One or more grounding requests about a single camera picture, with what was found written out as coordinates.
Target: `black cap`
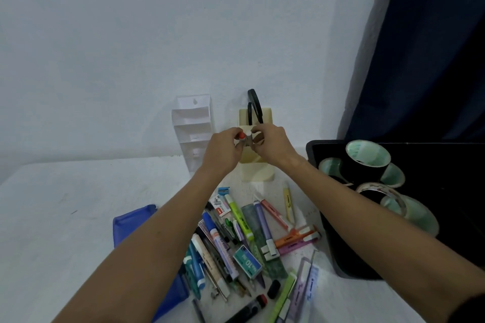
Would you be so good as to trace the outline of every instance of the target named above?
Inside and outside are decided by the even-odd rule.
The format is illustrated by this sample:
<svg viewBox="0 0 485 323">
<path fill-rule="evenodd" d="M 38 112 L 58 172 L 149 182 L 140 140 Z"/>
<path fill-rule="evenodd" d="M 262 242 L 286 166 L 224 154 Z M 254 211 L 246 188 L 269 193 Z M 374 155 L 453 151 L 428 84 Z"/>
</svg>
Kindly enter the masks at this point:
<svg viewBox="0 0 485 323">
<path fill-rule="evenodd" d="M 270 289 L 268 290 L 268 297 L 271 300 L 273 300 L 274 298 L 276 298 L 276 296 L 278 295 L 278 292 L 279 292 L 279 288 L 280 287 L 281 287 L 281 284 L 279 283 L 278 280 L 274 280 L 271 283 Z"/>
</svg>

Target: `green ruler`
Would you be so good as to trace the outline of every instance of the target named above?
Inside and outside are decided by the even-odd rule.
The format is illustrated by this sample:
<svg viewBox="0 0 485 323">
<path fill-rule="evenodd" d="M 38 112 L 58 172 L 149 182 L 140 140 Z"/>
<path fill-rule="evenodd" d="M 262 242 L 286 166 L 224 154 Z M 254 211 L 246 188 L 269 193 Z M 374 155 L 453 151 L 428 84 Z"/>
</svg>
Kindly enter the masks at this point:
<svg viewBox="0 0 485 323">
<path fill-rule="evenodd" d="M 261 248 L 266 245 L 266 239 L 264 238 L 263 230 L 259 224 L 258 215 L 256 214 L 254 205 L 249 204 L 244 206 L 241 208 L 241 211 L 249 228 L 254 234 L 254 240 L 249 242 L 251 253 L 253 253 L 256 259 L 263 265 L 264 271 L 268 273 L 268 276 L 271 279 L 288 277 L 288 273 L 286 273 L 280 258 L 266 261 L 261 255 Z"/>
</svg>

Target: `wall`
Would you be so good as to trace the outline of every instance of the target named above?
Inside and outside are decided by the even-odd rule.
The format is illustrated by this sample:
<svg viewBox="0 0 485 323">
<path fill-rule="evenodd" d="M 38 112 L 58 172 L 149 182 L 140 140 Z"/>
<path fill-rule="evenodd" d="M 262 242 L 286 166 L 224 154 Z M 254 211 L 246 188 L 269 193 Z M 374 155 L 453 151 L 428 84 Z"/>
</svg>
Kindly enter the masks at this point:
<svg viewBox="0 0 485 323">
<path fill-rule="evenodd" d="M 176 95 L 210 93 L 221 130 L 255 88 L 295 146 L 335 138 L 375 3 L 379 20 L 386 0 L 0 0 L 0 182 L 178 154 Z"/>
</svg>

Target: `black marker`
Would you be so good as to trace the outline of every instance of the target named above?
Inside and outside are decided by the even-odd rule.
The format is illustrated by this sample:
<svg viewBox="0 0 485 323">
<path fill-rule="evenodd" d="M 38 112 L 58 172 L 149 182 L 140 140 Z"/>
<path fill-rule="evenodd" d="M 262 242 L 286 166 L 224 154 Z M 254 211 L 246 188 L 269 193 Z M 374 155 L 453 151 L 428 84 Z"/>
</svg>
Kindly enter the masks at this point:
<svg viewBox="0 0 485 323">
<path fill-rule="evenodd" d="M 267 303 L 268 300 L 266 299 L 266 296 L 259 295 L 256 299 L 251 301 L 248 305 L 233 315 L 232 318 L 229 318 L 226 323 L 246 323 L 253 316 L 258 314 L 258 312 L 262 310 Z"/>
</svg>

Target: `white wall organizer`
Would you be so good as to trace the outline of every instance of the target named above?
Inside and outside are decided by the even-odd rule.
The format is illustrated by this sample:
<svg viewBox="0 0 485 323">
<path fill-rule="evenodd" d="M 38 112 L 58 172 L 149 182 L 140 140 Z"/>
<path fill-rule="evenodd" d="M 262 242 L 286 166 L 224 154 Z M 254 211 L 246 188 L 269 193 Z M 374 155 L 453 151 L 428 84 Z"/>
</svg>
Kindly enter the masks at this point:
<svg viewBox="0 0 485 323">
<path fill-rule="evenodd" d="M 210 95 L 179 96 L 172 110 L 172 125 L 192 176 L 202 165 L 202 158 L 214 133 L 210 120 Z"/>
</svg>

